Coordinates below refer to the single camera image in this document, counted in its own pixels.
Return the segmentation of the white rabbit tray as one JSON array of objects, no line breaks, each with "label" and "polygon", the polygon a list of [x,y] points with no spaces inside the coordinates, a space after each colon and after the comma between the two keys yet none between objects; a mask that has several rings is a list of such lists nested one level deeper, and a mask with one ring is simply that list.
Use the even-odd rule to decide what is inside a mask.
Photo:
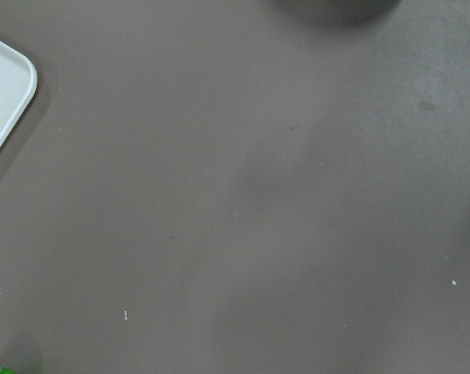
[{"label": "white rabbit tray", "polygon": [[0,149],[37,89],[37,70],[23,54],[0,41]]}]

